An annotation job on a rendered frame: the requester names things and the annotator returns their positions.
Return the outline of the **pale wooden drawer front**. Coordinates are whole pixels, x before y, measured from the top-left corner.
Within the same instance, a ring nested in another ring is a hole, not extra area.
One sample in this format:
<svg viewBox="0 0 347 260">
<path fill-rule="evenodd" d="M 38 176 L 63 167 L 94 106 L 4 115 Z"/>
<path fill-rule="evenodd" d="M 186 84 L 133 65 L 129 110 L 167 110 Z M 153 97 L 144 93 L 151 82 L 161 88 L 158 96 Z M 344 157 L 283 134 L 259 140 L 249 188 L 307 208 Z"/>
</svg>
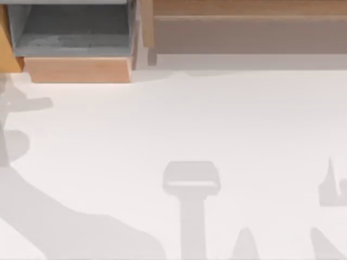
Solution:
<svg viewBox="0 0 347 260">
<path fill-rule="evenodd" d="M 26 57 L 34 83 L 129 83 L 131 57 Z"/>
</svg>

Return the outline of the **wooden open shelf unit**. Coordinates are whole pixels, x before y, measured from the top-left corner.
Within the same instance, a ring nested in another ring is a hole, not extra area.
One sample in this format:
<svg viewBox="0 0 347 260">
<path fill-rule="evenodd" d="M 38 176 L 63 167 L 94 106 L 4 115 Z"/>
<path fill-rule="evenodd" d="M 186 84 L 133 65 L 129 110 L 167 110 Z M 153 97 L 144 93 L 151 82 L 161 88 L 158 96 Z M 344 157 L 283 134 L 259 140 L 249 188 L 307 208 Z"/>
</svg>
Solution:
<svg viewBox="0 0 347 260">
<path fill-rule="evenodd" d="M 139 0 L 157 55 L 347 54 L 347 0 Z"/>
</svg>

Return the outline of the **grey pulled-out drawer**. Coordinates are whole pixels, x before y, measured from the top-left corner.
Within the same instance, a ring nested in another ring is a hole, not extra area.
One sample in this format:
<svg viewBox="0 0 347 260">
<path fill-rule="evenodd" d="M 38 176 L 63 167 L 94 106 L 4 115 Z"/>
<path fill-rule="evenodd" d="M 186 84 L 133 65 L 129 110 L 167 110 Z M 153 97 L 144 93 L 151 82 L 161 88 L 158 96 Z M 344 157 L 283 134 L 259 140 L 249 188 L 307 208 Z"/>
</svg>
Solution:
<svg viewBox="0 0 347 260">
<path fill-rule="evenodd" d="M 133 49 L 136 0 L 0 0 L 22 57 L 122 57 Z"/>
</svg>

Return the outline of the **wooden cupboard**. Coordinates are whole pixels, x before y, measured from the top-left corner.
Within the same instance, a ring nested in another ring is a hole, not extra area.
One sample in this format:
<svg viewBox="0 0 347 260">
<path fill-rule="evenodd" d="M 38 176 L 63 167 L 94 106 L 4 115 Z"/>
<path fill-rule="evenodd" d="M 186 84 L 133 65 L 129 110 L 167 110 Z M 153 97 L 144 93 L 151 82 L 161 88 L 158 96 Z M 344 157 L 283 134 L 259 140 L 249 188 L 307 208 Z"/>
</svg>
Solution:
<svg viewBox="0 0 347 260">
<path fill-rule="evenodd" d="M 0 4 L 0 73 L 21 73 L 23 68 L 24 59 L 13 52 L 7 6 Z"/>
</svg>

